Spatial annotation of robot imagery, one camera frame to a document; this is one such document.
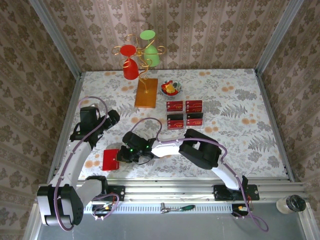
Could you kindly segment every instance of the floral tablecloth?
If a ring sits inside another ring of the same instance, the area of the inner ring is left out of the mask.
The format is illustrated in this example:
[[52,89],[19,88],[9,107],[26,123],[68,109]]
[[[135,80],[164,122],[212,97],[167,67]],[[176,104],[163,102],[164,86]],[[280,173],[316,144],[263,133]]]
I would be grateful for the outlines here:
[[[195,166],[181,155],[154,159],[145,165],[121,162],[118,170],[102,171],[103,151],[119,148],[124,134],[142,118],[158,118],[164,124],[160,139],[184,134],[184,130],[166,128],[166,101],[173,99],[161,93],[160,85],[165,80],[179,80],[182,84],[182,92],[174,100],[203,100],[205,121],[198,131],[228,149],[225,160],[236,171],[247,177],[286,176],[253,69],[151,70],[148,77],[158,78],[156,108],[134,107],[138,80],[126,80],[122,71],[86,72],[79,99],[85,96],[102,98],[109,110],[120,114],[120,122],[104,133],[85,161],[80,179],[92,175],[109,178],[216,177],[212,171]],[[90,99],[85,103],[98,101]],[[103,105],[98,103],[98,106],[104,114]],[[79,121],[77,109],[72,130]],[[158,128],[156,121],[146,120],[134,132],[146,139],[154,138]]]

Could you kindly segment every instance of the wooden base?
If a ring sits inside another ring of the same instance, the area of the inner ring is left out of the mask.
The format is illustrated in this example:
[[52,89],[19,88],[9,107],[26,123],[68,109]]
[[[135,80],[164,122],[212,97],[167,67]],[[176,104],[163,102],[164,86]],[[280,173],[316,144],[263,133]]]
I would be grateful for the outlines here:
[[139,81],[138,89],[136,91],[135,103],[136,108],[155,108],[157,99],[158,79],[148,78],[143,80],[145,85]]

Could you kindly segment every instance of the gray floor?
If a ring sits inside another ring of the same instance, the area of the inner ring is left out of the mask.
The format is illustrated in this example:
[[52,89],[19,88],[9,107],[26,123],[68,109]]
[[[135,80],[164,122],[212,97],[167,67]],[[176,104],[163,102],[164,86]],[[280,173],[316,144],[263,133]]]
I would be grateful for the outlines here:
[[305,240],[297,213],[281,214],[275,204],[255,204],[253,213],[269,225],[260,231],[251,219],[230,214],[113,214],[95,221],[86,214],[72,232],[42,226],[40,240]]

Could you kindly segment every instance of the bowl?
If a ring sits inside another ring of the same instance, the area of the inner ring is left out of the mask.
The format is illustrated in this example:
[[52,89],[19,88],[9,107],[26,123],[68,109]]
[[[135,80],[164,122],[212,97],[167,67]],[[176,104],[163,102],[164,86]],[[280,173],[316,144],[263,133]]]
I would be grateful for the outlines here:
[[[171,88],[173,87],[175,92],[167,92],[167,89],[170,88],[170,86],[168,87],[168,85],[171,85]],[[174,97],[182,91],[182,86],[181,83],[177,80],[166,80],[163,81],[163,84],[161,85],[161,91],[168,97]]]

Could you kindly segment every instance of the green handle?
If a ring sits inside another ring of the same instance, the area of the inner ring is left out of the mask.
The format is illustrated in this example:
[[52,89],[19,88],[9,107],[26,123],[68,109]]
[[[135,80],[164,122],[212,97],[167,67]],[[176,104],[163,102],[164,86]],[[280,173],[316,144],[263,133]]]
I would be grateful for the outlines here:
[[196,205],[188,205],[188,206],[183,206],[181,208],[181,211],[189,211],[189,210],[192,210],[196,207]]

